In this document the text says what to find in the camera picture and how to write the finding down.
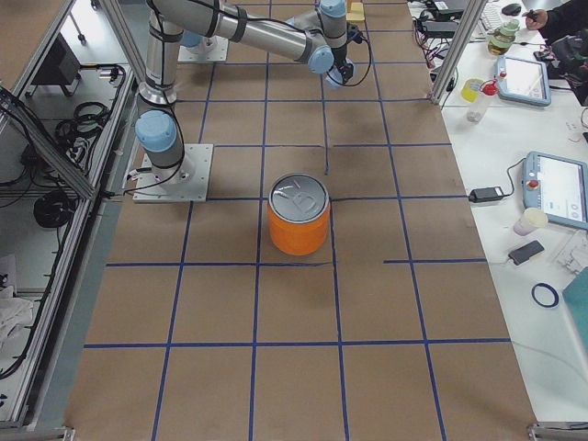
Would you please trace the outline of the person's hand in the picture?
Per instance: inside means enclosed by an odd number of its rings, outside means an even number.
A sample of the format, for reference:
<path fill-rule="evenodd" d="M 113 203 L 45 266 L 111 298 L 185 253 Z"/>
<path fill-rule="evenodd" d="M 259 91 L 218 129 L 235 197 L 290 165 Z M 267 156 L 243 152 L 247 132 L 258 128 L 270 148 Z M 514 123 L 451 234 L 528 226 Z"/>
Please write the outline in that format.
<path fill-rule="evenodd" d="M 544 9 L 529 10 L 524 14 L 526 28 L 529 30 L 540 30 L 548 22 L 548 12 Z"/>

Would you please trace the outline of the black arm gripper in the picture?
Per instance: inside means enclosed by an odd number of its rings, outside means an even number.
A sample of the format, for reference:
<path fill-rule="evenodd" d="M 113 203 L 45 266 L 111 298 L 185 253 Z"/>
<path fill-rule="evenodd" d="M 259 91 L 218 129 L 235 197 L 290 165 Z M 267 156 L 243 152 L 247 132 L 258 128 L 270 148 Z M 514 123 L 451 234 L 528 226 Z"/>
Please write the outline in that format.
<path fill-rule="evenodd" d="M 355 66 L 347 57 L 347 44 L 332 48 L 334 66 L 331 72 L 332 78 L 352 78 L 355 74 Z"/>

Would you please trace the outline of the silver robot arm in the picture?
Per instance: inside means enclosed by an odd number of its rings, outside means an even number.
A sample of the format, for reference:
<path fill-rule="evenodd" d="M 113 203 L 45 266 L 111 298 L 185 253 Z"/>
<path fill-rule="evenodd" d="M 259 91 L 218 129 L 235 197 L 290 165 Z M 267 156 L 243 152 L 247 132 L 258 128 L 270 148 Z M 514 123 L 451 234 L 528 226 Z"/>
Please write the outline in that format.
<path fill-rule="evenodd" d="M 151 1 L 148 7 L 147 61 L 137 95 L 141 110 L 135 133 L 158 185 L 181 182 L 192 173 L 175 115 L 176 68 L 186 32 L 225 38 L 305 64 L 335 85 L 347 86 L 355 74 L 347 46 L 361 35 L 347 21 L 343 1 L 321 1 L 287 21 L 252 15 L 226 1 Z"/>
<path fill-rule="evenodd" d="M 217 40 L 215 37 L 204 37 L 185 29 L 180 45 L 193 53 L 206 53 L 215 49 Z"/>

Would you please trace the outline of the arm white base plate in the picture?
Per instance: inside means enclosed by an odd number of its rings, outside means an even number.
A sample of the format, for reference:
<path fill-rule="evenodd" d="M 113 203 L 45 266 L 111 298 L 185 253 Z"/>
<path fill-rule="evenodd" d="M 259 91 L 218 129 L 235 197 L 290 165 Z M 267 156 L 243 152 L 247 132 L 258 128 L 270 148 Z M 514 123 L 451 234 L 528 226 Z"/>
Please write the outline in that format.
<path fill-rule="evenodd" d="M 229 41 L 225 38 L 204 38 L 196 46 L 181 46 L 178 62 L 183 64 L 225 62 L 228 48 Z"/>
<path fill-rule="evenodd" d="M 150 171 L 140 174 L 137 180 L 138 190 L 133 192 L 136 203 L 179 203 L 205 202 L 208 195 L 209 174 L 212 164 L 213 145 L 188 143 L 185 145 L 185 157 L 180 169 L 167 170 L 153 167 L 145 153 L 142 167 Z"/>

